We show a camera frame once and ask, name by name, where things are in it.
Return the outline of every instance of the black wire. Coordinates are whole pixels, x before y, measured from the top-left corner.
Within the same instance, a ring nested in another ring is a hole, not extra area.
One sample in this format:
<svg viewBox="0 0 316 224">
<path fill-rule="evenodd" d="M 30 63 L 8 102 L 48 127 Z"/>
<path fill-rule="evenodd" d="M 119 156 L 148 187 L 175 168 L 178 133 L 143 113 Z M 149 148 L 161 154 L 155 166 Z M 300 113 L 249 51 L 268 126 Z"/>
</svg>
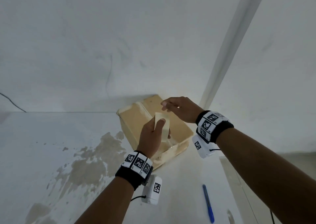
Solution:
<svg viewBox="0 0 316 224">
<path fill-rule="evenodd" d="M 272 223 L 275 224 L 275 223 L 274 223 L 273 214 L 272 214 L 272 211 L 271 211 L 271 210 L 270 210 L 270 213 L 271 213 Z"/>
<path fill-rule="evenodd" d="M 133 200 L 136 199 L 136 198 L 146 198 L 146 195 L 145 195 L 145 196 L 138 196 L 138 197 L 132 198 L 131 201 L 133 201 Z"/>
<path fill-rule="evenodd" d="M 5 98 L 7 98 L 7 99 L 9 99 L 10 100 L 10 102 L 14 105 L 14 106 L 16 106 L 17 108 L 19 108 L 20 110 L 22 110 L 23 112 L 25 112 L 26 113 L 26 111 L 25 110 L 23 110 L 23 109 L 21 109 L 20 107 L 18 107 L 9 97 L 7 97 L 7 96 L 5 96 L 4 94 L 2 94 L 2 93 L 0 93 L 3 97 L 5 97 Z"/>
</svg>

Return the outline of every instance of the open box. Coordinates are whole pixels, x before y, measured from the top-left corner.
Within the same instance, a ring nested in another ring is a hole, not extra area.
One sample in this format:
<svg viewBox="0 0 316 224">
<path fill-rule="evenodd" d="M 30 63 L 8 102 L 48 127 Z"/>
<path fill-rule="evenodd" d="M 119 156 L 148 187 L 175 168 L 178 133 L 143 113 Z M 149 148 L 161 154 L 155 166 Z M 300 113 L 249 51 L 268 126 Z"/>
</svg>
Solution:
<svg viewBox="0 0 316 224">
<path fill-rule="evenodd" d="M 133 103 L 131 106 L 121 108 L 116 113 L 120 117 L 122 130 L 133 150 L 136 150 L 138 146 L 140 132 L 144 124 L 151 120 L 156 112 L 169 115 L 171 138 L 167 142 L 162 142 L 159 150 L 151 158 L 154 170 L 186 150 L 190 137 L 193 135 L 186 123 L 174 113 L 161 110 L 161 102 L 162 99 L 158 95 L 154 95 Z"/>
</svg>

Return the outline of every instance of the white wall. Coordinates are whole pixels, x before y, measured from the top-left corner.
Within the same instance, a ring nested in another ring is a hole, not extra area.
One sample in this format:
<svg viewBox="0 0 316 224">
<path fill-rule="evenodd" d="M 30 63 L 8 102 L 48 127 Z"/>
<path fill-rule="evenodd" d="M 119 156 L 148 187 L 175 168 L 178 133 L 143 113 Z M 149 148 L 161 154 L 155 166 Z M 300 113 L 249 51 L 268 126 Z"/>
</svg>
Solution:
<svg viewBox="0 0 316 224">
<path fill-rule="evenodd" d="M 238 3 L 0 0 L 0 92 L 28 112 L 199 102 Z M 0 109 L 18 111 L 3 97 Z"/>
<path fill-rule="evenodd" d="M 276 152 L 316 150 L 316 0 L 262 0 L 212 110 Z"/>
</svg>

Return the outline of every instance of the white table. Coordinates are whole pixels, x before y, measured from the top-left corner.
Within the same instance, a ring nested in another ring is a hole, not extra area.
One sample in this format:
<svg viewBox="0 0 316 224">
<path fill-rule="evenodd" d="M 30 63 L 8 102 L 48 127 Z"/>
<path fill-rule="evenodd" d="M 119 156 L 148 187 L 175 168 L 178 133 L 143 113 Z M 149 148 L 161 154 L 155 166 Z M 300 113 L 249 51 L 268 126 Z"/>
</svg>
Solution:
<svg viewBox="0 0 316 224">
<path fill-rule="evenodd" d="M 120 131 L 115 113 L 0 114 L 1 223 L 74 223 L 114 178 L 108 175 L 122 160 L 108 161 L 94 172 L 89 172 L 89 163 L 95 162 L 95 157 L 82 161 L 86 164 L 77 172 L 71 165 L 82 160 L 78 156 L 82 148 L 93 151 L 103 135 L 110 132 L 115 137 Z M 118 145 L 119 151 L 112 155 L 122 158 L 132 150 L 126 138 L 120 146 L 119 139 L 107 137 L 110 139 L 106 142 Z M 210 223 L 202 190 L 202 184 L 206 184 L 215 223 L 229 223 L 230 210 L 235 223 L 242 224 L 217 154 L 201 159 L 190 145 L 155 173 L 163 180 L 159 204 L 132 201 L 124 223 Z M 141 192 L 140 187 L 134 196 Z"/>
</svg>

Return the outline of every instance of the blue pen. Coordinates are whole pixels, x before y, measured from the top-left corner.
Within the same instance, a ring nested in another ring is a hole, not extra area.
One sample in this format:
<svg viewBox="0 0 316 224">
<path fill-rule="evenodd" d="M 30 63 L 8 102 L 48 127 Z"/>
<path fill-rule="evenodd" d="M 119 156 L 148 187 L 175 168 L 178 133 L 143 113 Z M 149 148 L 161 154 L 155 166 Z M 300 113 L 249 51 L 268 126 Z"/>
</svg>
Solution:
<svg viewBox="0 0 316 224">
<path fill-rule="evenodd" d="M 210 217 L 211 223 L 214 223 L 214 221 L 215 221 L 214 214 L 212 211 L 209 195 L 207 194 L 207 189 L 206 189 L 206 186 L 204 184 L 203 184 L 203 191 L 204 191 L 204 196 L 205 196 L 205 200 L 206 200 L 206 204 L 207 204 L 207 210 L 209 212 L 209 217 Z"/>
</svg>

